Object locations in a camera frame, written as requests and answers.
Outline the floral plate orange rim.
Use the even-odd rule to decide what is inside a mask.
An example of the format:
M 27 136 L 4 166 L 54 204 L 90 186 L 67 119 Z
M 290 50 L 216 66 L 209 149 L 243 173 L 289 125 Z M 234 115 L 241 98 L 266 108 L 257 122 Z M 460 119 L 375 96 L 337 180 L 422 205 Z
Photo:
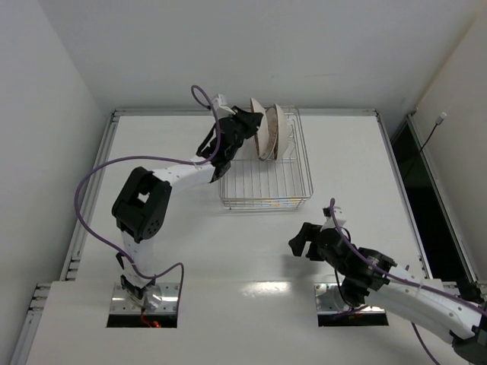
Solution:
M 254 136 L 256 142 L 256 149 L 259 157 L 263 158 L 269 143 L 269 129 L 266 118 L 265 108 L 255 99 L 250 99 L 250 106 L 253 113 L 260 114 L 261 120 L 257 133 Z
M 290 129 L 288 124 L 288 117 L 286 116 L 284 110 L 278 104 L 275 105 L 275 110 L 278 123 L 278 136 L 275 146 L 275 159 L 281 160 L 288 149 Z

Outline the sunburst plate dark rim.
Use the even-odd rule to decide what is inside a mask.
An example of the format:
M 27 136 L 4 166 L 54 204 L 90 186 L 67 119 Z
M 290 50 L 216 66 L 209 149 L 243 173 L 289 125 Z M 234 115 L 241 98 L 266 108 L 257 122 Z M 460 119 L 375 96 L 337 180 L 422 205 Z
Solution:
M 277 149 L 278 149 L 278 139 L 279 139 L 279 124 L 278 124 L 278 113 L 275 106 L 269 108 L 266 111 L 266 120 L 268 127 L 268 140 L 266 148 L 261 149 L 260 160 L 275 159 Z

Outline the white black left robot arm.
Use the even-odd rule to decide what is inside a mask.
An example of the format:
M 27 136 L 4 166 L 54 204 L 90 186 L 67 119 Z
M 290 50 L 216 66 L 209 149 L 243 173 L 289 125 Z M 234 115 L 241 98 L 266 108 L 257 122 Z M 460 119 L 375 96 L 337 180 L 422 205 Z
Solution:
M 155 290 L 154 237 L 163 226 L 171 196 L 222 178 L 245 140 L 266 121 L 264 112 L 251 113 L 236 106 L 230 111 L 219 119 L 220 140 L 209 133 L 189 164 L 159 170 L 135 168 L 112 207 L 125 250 L 116 256 L 122 268 L 121 286 L 138 304 L 146 304 Z

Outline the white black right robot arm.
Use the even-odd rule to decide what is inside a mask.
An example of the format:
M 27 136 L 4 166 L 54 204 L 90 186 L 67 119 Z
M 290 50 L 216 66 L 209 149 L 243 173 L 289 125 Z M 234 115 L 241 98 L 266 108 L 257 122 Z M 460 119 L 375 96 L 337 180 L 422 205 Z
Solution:
M 332 311 L 377 306 L 430 331 L 471 364 L 486 362 L 486 310 L 415 278 L 392 258 L 358 248 L 344 230 L 306 222 L 288 245 L 294 256 L 325 262 L 343 276 L 330 291 Z

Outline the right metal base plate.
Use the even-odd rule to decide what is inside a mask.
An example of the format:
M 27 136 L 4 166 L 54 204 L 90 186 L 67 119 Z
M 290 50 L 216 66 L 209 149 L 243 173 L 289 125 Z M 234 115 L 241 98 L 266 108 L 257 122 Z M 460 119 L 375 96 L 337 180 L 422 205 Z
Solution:
M 338 315 L 338 314 L 385 314 L 386 311 L 378 306 L 359 305 L 349 306 L 342 299 L 338 284 L 335 282 L 322 282 L 314 284 L 314 293 L 318 314 Z

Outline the metal base plate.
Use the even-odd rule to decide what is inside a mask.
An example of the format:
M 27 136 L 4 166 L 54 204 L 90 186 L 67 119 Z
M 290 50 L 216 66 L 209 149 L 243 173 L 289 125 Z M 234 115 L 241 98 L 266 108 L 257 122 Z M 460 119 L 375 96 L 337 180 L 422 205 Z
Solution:
M 322 282 L 314 284 L 314 293 L 318 314 L 338 315 L 338 314 L 385 314 L 386 311 L 378 306 L 359 305 L 349 306 L 342 299 L 338 284 L 335 282 Z
M 145 309 L 147 314 L 170 315 L 176 313 L 179 285 L 149 284 L 141 299 L 136 299 L 127 289 L 117 284 L 113 289 L 109 314 L 135 315 Z

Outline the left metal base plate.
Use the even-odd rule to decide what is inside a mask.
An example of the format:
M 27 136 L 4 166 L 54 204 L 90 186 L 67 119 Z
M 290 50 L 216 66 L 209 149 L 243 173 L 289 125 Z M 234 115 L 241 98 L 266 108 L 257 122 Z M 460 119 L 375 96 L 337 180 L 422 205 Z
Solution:
M 179 285 L 149 284 L 141 299 L 136 299 L 127 289 L 117 284 L 113 289 L 109 314 L 135 315 L 145 309 L 147 314 L 170 315 L 176 313 Z

